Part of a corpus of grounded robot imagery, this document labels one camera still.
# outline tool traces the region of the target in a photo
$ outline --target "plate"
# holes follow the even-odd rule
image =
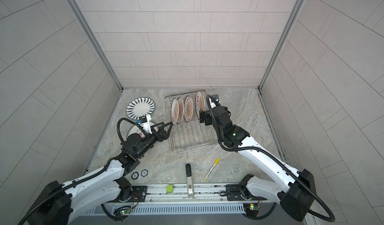
[[[179,114],[177,116],[177,123],[180,124],[183,120],[183,113],[184,113],[184,103],[183,98],[179,97],[177,99],[177,104],[179,105]]]
[[[199,111],[205,110],[204,96],[201,91],[198,91],[196,93],[195,102],[196,102],[196,114],[197,114],[197,117],[199,117]]]
[[[127,134],[127,137],[129,137],[129,135],[131,135],[131,134],[133,134],[133,133],[137,133],[137,134],[139,134],[140,136],[141,136],[141,138],[144,138],[145,136],[144,136],[144,133],[140,130],[140,128],[138,128],[137,126],[132,126],[130,129],[129,129],[129,131],[128,131],[128,134]]]
[[[184,100],[184,119],[190,122],[193,115],[193,101],[191,96],[187,96]]]
[[[127,117],[138,120],[139,117],[151,115],[155,109],[155,103],[147,97],[140,97],[130,102],[125,110]]]
[[[172,106],[170,109],[170,120],[172,121],[172,124],[177,123],[177,117],[179,116],[179,104],[177,103],[177,99],[173,98]]]

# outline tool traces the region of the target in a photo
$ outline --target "black and white striped plate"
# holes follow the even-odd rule
[[[151,115],[154,109],[155,103],[151,99],[140,97],[130,102],[125,112],[129,118],[138,120],[139,117]]]

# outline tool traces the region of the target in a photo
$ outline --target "white marker with yellow cap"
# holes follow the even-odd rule
[[[207,180],[208,175],[212,172],[212,170],[214,169],[214,167],[216,166],[219,160],[220,158],[216,159],[215,164],[212,166],[211,170],[209,170],[208,174],[205,176],[204,181]]]

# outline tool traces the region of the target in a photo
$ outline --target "wire dish rack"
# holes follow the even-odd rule
[[[207,91],[200,91],[203,93],[204,105],[205,109],[207,110],[207,101],[205,100],[205,97],[207,96]],[[187,96],[191,96],[194,106],[191,121],[185,122],[185,119],[183,117],[181,123],[173,125],[171,129],[169,135],[169,146],[174,153],[190,151],[217,143],[217,136],[213,126],[205,126],[204,123],[200,123],[199,117],[197,116],[195,108],[195,99],[197,92],[198,91],[169,95],[164,98],[167,122],[170,122],[170,110],[173,98],[177,99],[178,97],[181,97],[184,102]]]

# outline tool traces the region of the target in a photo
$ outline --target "green block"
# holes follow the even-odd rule
[[[167,193],[173,192],[173,185],[167,185]]]

